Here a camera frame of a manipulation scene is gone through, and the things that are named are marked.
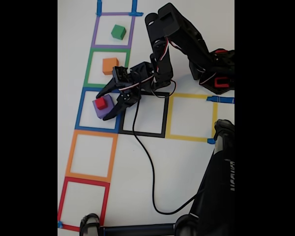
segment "purple cube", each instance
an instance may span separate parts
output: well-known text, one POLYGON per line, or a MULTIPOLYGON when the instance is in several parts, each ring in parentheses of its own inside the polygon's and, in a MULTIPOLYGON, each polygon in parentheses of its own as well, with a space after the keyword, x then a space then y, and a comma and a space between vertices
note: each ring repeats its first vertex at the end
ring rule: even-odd
POLYGON ((100 119, 103 119, 104 116, 107 115, 114 107, 113 99, 112 99, 112 97, 110 97, 109 94, 106 94, 104 96, 104 99, 105 99, 105 102, 107 104, 107 107, 104 108, 103 110, 100 110, 100 109, 97 108, 95 100, 92 101, 92 103, 94 105, 94 108, 95 108, 95 111, 96 111, 96 114, 97 114, 98 118, 100 118, 100 119))

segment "robotic arm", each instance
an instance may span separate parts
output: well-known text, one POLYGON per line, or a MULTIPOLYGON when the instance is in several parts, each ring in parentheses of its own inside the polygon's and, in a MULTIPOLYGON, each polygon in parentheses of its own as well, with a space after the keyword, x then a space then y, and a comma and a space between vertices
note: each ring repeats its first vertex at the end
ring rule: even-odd
POLYGON ((145 23, 153 50, 151 63, 144 61, 130 68, 130 73, 122 66, 113 68, 113 78, 96 98, 116 89, 120 95, 103 120, 116 117, 141 99, 139 83, 146 92, 171 84, 174 74, 169 44, 188 56, 191 74, 201 86, 216 94, 235 89, 235 51, 217 49, 210 53, 198 30, 171 3, 160 8, 158 14, 148 14, 145 23))

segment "blue square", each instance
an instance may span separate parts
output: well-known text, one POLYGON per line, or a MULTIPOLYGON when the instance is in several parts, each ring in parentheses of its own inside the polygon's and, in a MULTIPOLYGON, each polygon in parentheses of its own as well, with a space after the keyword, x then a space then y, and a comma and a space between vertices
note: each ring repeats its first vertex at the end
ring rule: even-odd
POLYGON ((121 117, 120 114, 116 117, 116 123, 115 123, 114 129, 80 126, 80 120, 81 120, 81 114, 82 114, 84 99, 85 99, 85 93, 87 91, 100 92, 101 90, 102 90, 102 88, 83 87, 81 100, 80 100, 80 105, 79 105, 79 110, 78 110, 78 115, 77 115, 77 120, 76 120, 76 123, 75 123, 75 129, 88 130, 88 131, 98 131, 98 132, 107 132, 107 133, 118 133, 119 124, 120 124, 120 117, 121 117))

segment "orange square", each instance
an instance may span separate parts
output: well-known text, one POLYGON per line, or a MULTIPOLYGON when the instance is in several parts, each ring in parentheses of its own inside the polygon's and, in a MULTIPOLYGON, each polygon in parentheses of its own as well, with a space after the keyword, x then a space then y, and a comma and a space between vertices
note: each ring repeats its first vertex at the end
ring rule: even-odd
POLYGON ((103 59, 103 73, 105 75, 112 75, 114 66, 119 66, 119 61, 117 58, 103 59))
POLYGON ((104 132, 95 132, 95 131, 86 131, 86 130, 74 130, 73 139, 72 139, 72 143, 71 143, 71 149, 70 149, 70 153, 69 153, 68 164, 67 164, 66 171, 65 171, 65 176, 110 183, 111 178, 112 178, 113 166, 114 166, 115 152, 116 152, 116 146, 117 146, 117 137, 118 137, 118 134, 113 134, 113 133, 104 133, 104 132), (72 160, 73 160, 75 144, 76 144, 77 137, 79 134, 113 138, 113 144, 112 144, 112 150, 110 153, 110 160, 109 160, 107 177, 91 176, 91 175, 78 174, 78 173, 71 172, 71 165, 72 165, 72 160))

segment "red cube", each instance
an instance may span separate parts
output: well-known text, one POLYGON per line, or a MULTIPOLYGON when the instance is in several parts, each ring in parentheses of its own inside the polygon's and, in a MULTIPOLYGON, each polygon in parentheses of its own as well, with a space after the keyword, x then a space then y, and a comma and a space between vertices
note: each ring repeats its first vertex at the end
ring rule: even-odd
POLYGON ((107 107, 107 103, 106 103, 104 97, 100 97, 100 98, 96 99, 95 104, 99 110, 103 110, 107 107))

